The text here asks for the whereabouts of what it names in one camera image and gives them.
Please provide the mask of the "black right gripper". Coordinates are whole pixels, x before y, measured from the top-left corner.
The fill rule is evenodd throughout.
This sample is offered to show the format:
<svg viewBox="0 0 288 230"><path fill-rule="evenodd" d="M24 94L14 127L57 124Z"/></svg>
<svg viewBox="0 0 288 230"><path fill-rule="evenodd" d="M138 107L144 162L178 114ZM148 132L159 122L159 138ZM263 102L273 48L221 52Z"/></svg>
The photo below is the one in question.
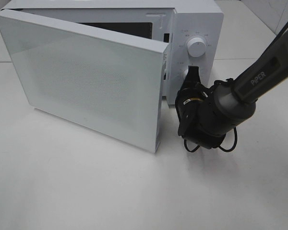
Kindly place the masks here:
<svg viewBox="0 0 288 230"><path fill-rule="evenodd" d="M194 110L193 107L202 103L206 99L206 88L201 84L200 72L198 66L188 66L188 74L179 89L175 108L179 122L184 120L185 113Z"/></svg>

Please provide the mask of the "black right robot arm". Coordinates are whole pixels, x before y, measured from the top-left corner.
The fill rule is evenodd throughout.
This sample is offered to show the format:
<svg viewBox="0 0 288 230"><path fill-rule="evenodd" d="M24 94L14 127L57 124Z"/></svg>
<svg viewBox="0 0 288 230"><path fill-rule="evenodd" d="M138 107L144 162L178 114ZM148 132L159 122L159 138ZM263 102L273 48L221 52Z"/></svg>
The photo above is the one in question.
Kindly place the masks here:
<svg viewBox="0 0 288 230"><path fill-rule="evenodd" d="M288 78L288 29L236 79L200 83L199 68L189 67L176 98L178 135L222 136L249 119L259 97Z"/></svg>

